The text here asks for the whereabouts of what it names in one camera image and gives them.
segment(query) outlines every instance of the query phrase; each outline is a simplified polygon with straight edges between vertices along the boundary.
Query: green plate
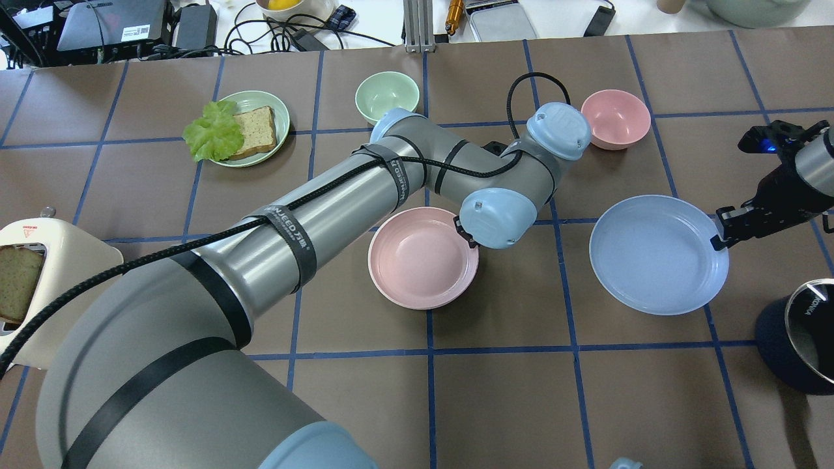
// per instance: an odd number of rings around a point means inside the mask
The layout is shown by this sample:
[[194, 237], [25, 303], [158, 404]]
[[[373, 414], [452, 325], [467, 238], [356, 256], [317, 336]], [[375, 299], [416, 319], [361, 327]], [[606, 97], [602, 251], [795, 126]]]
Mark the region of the green plate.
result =
[[275, 140], [278, 144], [275, 145], [275, 148], [268, 152], [256, 153], [242, 159], [212, 161], [212, 163], [229, 168], [245, 168], [268, 159], [270, 156], [274, 155], [279, 148], [281, 148], [281, 145], [283, 145], [284, 141], [287, 139], [287, 135], [289, 135], [289, 111], [287, 110], [287, 106], [284, 104], [284, 101], [278, 99], [278, 97], [274, 94], [254, 90], [240, 91], [238, 93], [230, 94], [229, 96], [223, 98], [223, 101], [234, 101], [237, 103], [238, 107], [234, 110], [235, 113], [245, 113], [253, 109], [262, 108], [263, 106], [269, 106], [272, 108], [273, 115], [275, 116]]

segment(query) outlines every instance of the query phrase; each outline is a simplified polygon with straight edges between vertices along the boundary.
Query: bread slice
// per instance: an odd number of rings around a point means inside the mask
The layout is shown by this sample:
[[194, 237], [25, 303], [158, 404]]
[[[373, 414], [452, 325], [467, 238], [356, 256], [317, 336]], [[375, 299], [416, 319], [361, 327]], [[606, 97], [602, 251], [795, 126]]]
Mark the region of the bread slice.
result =
[[43, 256], [33, 250], [0, 246], [0, 318], [20, 324], [38, 286]]
[[275, 148], [275, 117], [269, 106], [252, 109], [246, 113], [234, 115], [244, 135], [244, 146], [229, 159], [243, 159], [256, 153], [263, 153]]

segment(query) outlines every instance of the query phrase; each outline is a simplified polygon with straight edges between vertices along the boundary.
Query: gray velcro strap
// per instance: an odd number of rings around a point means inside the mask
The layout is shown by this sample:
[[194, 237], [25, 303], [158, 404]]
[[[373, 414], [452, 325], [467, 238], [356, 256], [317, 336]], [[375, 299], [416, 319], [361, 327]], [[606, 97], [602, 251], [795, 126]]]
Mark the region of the gray velcro strap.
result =
[[411, 192], [409, 176], [405, 173], [403, 160], [399, 158], [399, 155], [394, 150], [379, 144], [362, 145], [354, 153], [359, 151], [365, 151], [367, 154], [385, 162], [385, 166], [388, 168], [391, 177], [394, 178], [394, 184], [397, 186], [397, 206], [394, 207], [394, 210], [397, 210], [409, 198]]
[[283, 205], [264, 205], [250, 215], [250, 217], [257, 216], [265, 216], [293, 251], [295, 262], [299, 265], [299, 283], [293, 290], [293, 293], [295, 293], [313, 279], [313, 275], [318, 269], [313, 241], [310, 240], [309, 235], [304, 231], [304, 227], [295, 218], [293, 212]]

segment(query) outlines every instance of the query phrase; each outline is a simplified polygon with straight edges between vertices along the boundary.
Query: black pot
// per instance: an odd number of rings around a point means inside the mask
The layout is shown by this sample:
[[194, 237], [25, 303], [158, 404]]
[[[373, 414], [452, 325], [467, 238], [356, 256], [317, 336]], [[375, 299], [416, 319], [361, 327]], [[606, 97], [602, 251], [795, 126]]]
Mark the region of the black pot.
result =
[[787, 385], [834, 395], [834, 279], [813, 280], [770, 303], [756, 322], [756, 344]]

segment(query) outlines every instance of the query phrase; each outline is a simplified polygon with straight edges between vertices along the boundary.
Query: tiled table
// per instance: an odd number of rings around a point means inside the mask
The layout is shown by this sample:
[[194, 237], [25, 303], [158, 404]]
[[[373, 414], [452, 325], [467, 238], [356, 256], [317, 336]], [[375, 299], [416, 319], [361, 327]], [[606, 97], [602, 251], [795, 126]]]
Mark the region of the tiled table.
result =
[[[371, 233], [256, 325], [245, 351], [384, 468], [834, 467], [834, 398], [805, 397], [763, 365], [753, 324], [768, 302], [834, 275], [834, 238], [804, 224], [731, 250], [723, 291], [675, 317], [638, 313], [593, 275], [597, 217], [637, 194], [706, 212], [743, 202], [777, 165], [746, 155], [752, 125], [834, 119], [834, 28], [441, 45], [183, 59], [0, 73], [0, 225], [44, 205], [127, 258], [228, 227], [365, 142], [353, 93], [385, 69], [416, 79], [419, 112], [477, 144], [510, 140], [504, 101], [532, 69], [575, 105], [603, 88], [649, 104], [649, 135], [589, 148], [519, 244], [482, 250], [453, 304], [401, 309], [373, 287]], [[560, 96], [517, 90], [515, 115]], [[191, 162], [179, 138], [212, 98], [244, 89], [289, 107], [288, 143], [263, 164]], [[419, 192], [405, 208], [456, 209]], [[40, 467], [33, 419], [44, 372], [0, 383], [0, 466]]]

